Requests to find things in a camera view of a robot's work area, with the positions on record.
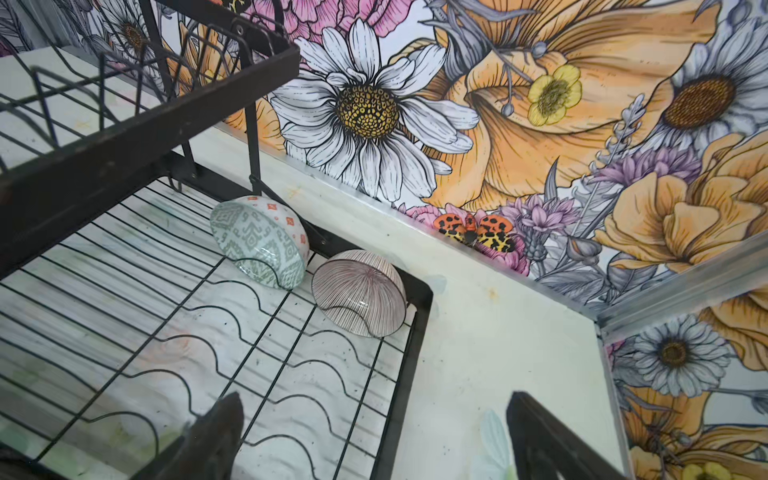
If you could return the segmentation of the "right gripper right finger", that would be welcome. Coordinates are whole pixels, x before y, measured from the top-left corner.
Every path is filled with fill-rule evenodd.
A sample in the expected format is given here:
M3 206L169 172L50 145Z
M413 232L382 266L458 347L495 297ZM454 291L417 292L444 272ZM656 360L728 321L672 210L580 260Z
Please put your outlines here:
M520 479L620 480L624 477L527 392L512 393L506 422Z

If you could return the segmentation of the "pink striped bowl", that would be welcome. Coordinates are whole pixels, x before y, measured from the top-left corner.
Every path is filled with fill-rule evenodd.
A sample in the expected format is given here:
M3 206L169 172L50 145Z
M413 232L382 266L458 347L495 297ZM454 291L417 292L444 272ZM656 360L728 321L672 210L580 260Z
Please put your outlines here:
M311 290L329 320L358 336L389 336L406 319L406 292L400 274L385 258L366 250L343 251L320 265Z

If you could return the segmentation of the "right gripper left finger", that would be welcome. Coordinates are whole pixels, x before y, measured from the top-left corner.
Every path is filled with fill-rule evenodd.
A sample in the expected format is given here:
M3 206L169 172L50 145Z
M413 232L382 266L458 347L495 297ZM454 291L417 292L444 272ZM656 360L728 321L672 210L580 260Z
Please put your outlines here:
M228 394L132 479L230 479L243 424L240 395Z

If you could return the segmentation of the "green geometric pattern bowl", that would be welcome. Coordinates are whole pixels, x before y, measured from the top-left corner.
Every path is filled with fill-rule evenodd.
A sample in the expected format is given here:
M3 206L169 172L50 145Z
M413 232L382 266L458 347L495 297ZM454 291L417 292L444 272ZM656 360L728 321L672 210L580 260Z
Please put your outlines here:
M252 280L283 290L303 282L309 237L289 207L267 196L248 195L216 205L209 223L223 255Z

